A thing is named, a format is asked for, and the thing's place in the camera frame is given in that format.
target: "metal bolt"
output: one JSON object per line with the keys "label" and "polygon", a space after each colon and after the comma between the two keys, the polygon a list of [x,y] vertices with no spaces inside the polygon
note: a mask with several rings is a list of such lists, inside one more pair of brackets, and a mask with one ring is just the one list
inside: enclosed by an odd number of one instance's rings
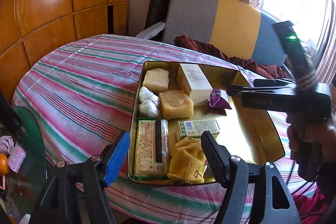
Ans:
{"label": "metal bolt", "polygon": [[274,168],[274,164],[271,163],[270,161],[266,162],[266,166],[269,167],[269,168]]}
{"label": "metal bolt", "polygon": [[238,162],[241,160],[241,158],[239,158],[238,156],[231,156],[231,160],[234,162]]}
{"label": "metal bolt", "polygon": [[56,164],[56,166],[57,166],[58,168],[62,168],[62,167],[65,166],[65,162],[61,160],[61,161],[59,161],[59,162]]}
{"label": "metal bolt", "polygon": [[91,157],[91,161],[93,161],[93,162],[100,161],[100,156],[99,156],[99,155],[93,155],[93,156]]}

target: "chair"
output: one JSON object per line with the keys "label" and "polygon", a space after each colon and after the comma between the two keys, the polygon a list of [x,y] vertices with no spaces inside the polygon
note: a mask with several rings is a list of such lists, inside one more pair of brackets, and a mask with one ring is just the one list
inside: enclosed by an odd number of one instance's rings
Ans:
{"label": "chair", "polygon": [[227,56],[253,59],[261,65],[283,66],[285,53],[264,12],[238,0],[170,0],[166,22],[136,37],[150,39],[164,30],[162,42],[188,37],[214,45]]}

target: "purple snack package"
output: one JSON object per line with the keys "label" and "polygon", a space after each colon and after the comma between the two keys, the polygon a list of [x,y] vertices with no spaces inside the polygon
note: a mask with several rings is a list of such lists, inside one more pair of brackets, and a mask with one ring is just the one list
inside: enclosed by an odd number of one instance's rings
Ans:
{"label": "purple snack package", "polygon": [[228,103],[226,91],[221,89],[213,89],[210,94],[209,105],[212,108],[232,109]]}

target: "striped tablecloth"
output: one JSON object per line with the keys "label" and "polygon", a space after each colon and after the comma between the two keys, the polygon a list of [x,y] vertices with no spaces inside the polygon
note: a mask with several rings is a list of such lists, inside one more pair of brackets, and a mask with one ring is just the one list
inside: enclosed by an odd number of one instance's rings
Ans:
{"label": "striped tablecloth", "polygon": [[[130,129],[135,92],[145,60],[211,64],[240,70],[250,83],[262,78],[218,58],[160,42],[134,37],[100,35],[64,45],[38,61],[20,81],[13,106],[36,116],[50,162],[85,161]],[[270,112],[286,157],[276,165],[287,180],[289,159],[286,115]],[[127,178],[124,162],[115,183],[106,190],[111,206],[150,223],[212,223],[225,190],[218,183],[189,187],[151,187]],[[294,192],[305,181],[297,166],[288,184]],[[305,193],[311,196],[316,185]],[[253,189],[249,190],[242,223],[248,219]]]}

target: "yellow plush hat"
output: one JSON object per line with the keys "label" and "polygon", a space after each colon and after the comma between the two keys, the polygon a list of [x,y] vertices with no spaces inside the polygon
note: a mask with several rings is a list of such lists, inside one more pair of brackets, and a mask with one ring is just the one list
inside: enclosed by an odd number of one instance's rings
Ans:
{"label": "yellow plush hat", "polygon": [[192,183],[203,183],[205,172],[205,155],[201,140],[185,138],[175,144],[170,155],[169,173],[173,180],[184,180]]}

